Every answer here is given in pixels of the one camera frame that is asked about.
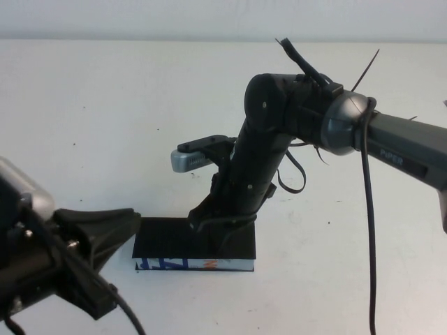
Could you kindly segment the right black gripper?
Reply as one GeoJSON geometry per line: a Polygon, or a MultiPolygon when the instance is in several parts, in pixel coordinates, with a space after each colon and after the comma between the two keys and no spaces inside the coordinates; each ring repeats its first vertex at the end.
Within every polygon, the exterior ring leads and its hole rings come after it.
{"type": "Polygon", "coordinates": [[[223,137],[223,165],[215,186],[188,215],[190,228],[208,225],[213,254],[255,254],[256,213],[267,197],[272,178],[284,157],[289,135],[223,137]]]}

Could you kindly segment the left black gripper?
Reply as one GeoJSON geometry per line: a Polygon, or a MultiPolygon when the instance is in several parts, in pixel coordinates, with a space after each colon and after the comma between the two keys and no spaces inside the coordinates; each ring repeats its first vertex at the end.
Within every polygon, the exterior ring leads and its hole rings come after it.
{"type": "Polygon", "coordinates": [[[79,251],[69,249],[29,208],[18,216],[33,233],[1,229],[1,319],[57,295],[98,320],[117,307],[117,289],[100,283],[98,272],[140,228],[131,208],[104,211],[58,209],[54,222],[76,230],[79,251]]]}

